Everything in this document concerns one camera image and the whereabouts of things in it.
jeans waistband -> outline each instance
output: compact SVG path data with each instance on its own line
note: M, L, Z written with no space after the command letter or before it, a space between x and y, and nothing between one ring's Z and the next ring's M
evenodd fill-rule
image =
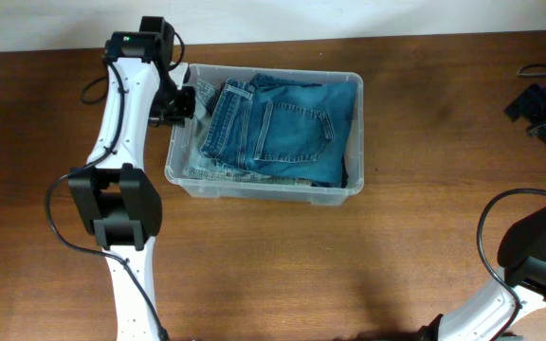
M220 157L227 145L232 122L238 115L249 115L254 90L255 87L246 82L232 79L225 82L212 115L208 136L201 148L201 153L204 156L210 158Z

dark blue fabric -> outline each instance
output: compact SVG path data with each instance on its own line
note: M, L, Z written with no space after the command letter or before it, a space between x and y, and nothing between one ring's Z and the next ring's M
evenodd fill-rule
M227 80L201 153L231 167L339 187L356 84Z

denim fabric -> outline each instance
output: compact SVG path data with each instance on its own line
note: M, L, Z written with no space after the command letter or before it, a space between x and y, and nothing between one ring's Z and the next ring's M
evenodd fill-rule
M189 158L183 169L183 174L190 178L207 179L213 181L236 181L270 183L278 185L305 185L311 182L300 179L287 179L270 175L262 175L253 171L238 170L223 164L220 161L206 158L199 152L199 147L204 143L206 134L211 124L211 113L214 111L219 91L202 80L197 80L193 86L195 89L195 112L191 123L191 139L189 146Z
M227 80L204 156L241 170L339 187L356 84L310 84L257 75Z

wooden table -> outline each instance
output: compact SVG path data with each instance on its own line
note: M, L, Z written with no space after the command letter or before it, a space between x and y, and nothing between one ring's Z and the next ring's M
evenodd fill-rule
M81 165L102 105L79 102L102 75L100 50L0 54L0 340L114 340L104 260L60 245L46 226L47 185ZM546 188L546 147L502 110L546 62L546 32L306 43L192 45L186 61L353 71L365 81L366 186L340 207L192 199L163 169L170 129L149 131L145 164L161 194L157 308L174 339L331 340L412 332L488 279L475 228L487 201ZM53 210L72 242L86 235L68 191ZM546 205L495 207L495 258L516 220ZM546 340L546 310L514 329Z

storage box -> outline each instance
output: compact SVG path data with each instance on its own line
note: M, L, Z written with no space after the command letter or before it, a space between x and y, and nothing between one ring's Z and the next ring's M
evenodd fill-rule
M187 163L189 157L189 143L193 138L193 122L187 120L184 128L173 128L165 169L166 178L168 178L171 183L180 185L191 196L199 198L256 198L303 201L310 202L314 205L333 206L342 204L347 197L358 194L364 187L364 85L363 80L359 75L348 72L279 70L203 64L192 64L190 66L190 71L191 77L187 85L195 84L198 78L213 85L220 85L229 78L233 78L237 81L251 81L258 73L319 84L338 81L356 83L357 94L355 96L353 125L347 142L347 150L345 152L345 166L349 173L349 181L346 188L314 188L187 178L182 174L182 170Z

